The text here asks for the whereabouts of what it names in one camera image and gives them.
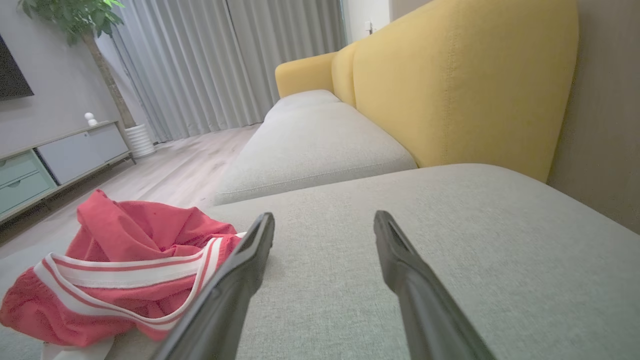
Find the white figurine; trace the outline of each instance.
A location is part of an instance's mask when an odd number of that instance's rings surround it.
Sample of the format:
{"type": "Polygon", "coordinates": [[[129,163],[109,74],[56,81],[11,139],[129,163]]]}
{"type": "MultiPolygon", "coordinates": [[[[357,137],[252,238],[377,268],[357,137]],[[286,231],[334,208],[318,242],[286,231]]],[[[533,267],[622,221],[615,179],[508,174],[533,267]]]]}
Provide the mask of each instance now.
{"type": "Polygon", "coordinates": [[[92,113],[84,114],[84,118],[89,123],[89,126],[96,126],[98,124],[98,122],[95,120],[95,117],[93,116],[92,113]]]}

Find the wall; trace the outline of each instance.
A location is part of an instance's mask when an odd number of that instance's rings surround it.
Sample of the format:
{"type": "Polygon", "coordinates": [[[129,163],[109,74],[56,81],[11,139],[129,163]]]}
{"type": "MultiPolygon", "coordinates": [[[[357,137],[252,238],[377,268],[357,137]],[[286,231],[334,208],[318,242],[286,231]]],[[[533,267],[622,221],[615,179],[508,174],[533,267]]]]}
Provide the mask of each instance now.
{"type": "Polygon", "coordinates": [[[57,28],[29,19],[16,3],[0,1],[0,34],[35,95],[0,101],[0,157],[86,127],[86,112],[119,119],[86,46],[69,47],[57,28]]]}
{"type": "Polygon", "coordinates": [[[389,0],[342,0],[342,11],[348,43],[368,36],[365,21],[373,23],[374,31],[390,22],[389,0]]]}
{"type": "Polygon", "coordinates": [[[396,20],[431,0],[389,0],[389,18],[396,20]]]}
{"type": "Polygon", "coordinates": [[[575,82],[548,183],[640,233],[640,2],[578,4],[575,82]]]}

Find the gray curtain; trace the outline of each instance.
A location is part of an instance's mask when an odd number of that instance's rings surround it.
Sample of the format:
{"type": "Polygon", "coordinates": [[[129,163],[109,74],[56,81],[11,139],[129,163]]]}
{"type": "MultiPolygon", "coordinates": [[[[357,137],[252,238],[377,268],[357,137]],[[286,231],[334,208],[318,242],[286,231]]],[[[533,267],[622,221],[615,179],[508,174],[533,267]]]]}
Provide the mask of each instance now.
{"type": "Polygon", "coordinates": [[[159,141],[261,122],[276,66],[344,46],[339,0],[135,0],[114,42],[159,141]]]}

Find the drawer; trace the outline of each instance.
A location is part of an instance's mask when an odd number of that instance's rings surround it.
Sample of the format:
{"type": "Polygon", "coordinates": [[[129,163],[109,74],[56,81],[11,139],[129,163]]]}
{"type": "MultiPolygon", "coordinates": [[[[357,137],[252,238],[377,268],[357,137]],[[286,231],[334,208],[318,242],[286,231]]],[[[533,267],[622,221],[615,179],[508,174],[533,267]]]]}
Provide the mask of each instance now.
{"type": "Polygon", "coordinates": [[[39,146],[38,152],[60,185],[104,164],[86,131],[39,146]]]}
{"type": "Polygon", "coordinates": [[[37,171],[31,152],[25,152],[12,158],[0,160],[0,187],[7,183],[37,171]]]}
{"type": "Polygon", "coordinates": [[[22,204],[48,189],[47,180],[39,172],[9,183],[0,188],[0,213],[22,204]]]}

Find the mint green drawer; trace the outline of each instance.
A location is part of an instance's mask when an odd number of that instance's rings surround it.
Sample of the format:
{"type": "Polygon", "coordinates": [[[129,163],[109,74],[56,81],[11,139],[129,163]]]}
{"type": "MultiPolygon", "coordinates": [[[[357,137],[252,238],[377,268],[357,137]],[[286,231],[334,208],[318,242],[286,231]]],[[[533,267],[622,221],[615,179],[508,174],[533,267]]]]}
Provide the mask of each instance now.
{"type": "Polygon", "coordinates": [[[0,160],[0,187],[14,182],[14,180],[38,171],[31,152],[16,155],[12,158],[0,160]]]}
{"type": "Polygon", "coordinates": [[[39,172],[23,177],[0,188],[0,213],[46,192],[49,184],[39,172]]]}

